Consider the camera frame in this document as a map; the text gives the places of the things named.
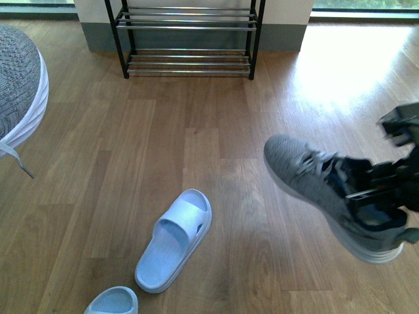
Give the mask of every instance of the white slipper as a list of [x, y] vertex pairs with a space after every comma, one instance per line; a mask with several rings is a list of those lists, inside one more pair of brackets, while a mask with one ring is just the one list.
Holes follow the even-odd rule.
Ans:
[[138, 299], [130, 288], [109, 288], [90, 303], [84, 314], [138, 314]]
[[211, 205], [198, 190], [184, 191], [157, 221], [153, 238], [136, 268], [136, 282], [146, 292], [166, 290], [209, 230]]

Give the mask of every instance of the shoe rack shelf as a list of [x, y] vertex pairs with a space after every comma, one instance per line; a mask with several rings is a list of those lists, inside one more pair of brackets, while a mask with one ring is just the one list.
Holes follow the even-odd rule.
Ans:
[[[117, 47], [124, 78], [130, 73], [143, 75], [255, 75], [259, 39], [261, 36], [265, 0], [249, 0], [246, 8], [231, 7], [132, 7], [121, 0], [121, 9], [114, 18], [110, 0], [104, 0]], [[164, 30], [162, 36], [174, 31], [243, 32], [242, 48], [142, 48], [135, 32]], [[124, 57], [120, 32], [126, 31], [130, 42], [128, 57]]]

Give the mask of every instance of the gray sneaker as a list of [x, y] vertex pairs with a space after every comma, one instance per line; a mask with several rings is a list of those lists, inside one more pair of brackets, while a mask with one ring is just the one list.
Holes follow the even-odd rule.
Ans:
[[401, 253], [404, 241], [416, 243], [418, 230], [406, 228], [406, 212], [383, 211], [378, 204], [355, 212], [347, 206], [345, 196], [363, 190], [360, 173], [372, 167], [368, 160], [322, 152], [282, 134], [266, 142], [264, 160], [275, 183], [320, 209], [335, 237], [360, 260], [386, 263]]

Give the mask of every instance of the sneaker sole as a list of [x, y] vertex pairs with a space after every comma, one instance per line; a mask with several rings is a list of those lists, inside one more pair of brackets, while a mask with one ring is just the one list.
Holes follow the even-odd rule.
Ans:
[[359, 243], [353, 240], [348, 233], [345, 231], [344, 228], [340, 226], [326, 211], [323, 210], [319, 205], [310, 201], [303, 195], [299, 194], [296, 190], [288, 186], [285, 182], [283, 182], [273, 171], [270, 167], [269, 163], [266, 161], [266, 157], [263, 156], [263, 160], [265, 166], [269, 172], [270, 177], [274, 180], [276, 185], [278, 185], [281, 190], [285, 193], [297, 198], [299, 200], [305, 201], [319, 209], [323, 216], [326, 218], [327, 223], [329, 224], [330, 229], [332, 230], [333, 235], [339, 240], [340, 244], [342, 244], [348, 251], [352, 253], [356, 258], [372, 264], [384, 264], [390, 262], [394, 258], [398, 257], [401, 251], [403, 250], [403, 243], [396, 249], [384, 252], [377, 252], [368, 250], [365, 247], [362, 247]]

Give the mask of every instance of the baseboard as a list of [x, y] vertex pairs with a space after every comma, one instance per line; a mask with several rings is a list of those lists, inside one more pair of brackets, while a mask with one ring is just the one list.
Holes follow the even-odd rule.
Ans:
[[[92, 51], [116, 50], [111, 26], [106, 23], [82, 23], [88, 47]], [[260, 50], [299, 51], [306, 25], [264, 24]], [[246, 33], [226, 31], [162, 31], [135, 32], [137, 48], [244, 48]], [[121, 45], [129, 50], [126, 31], [119, 31]]]

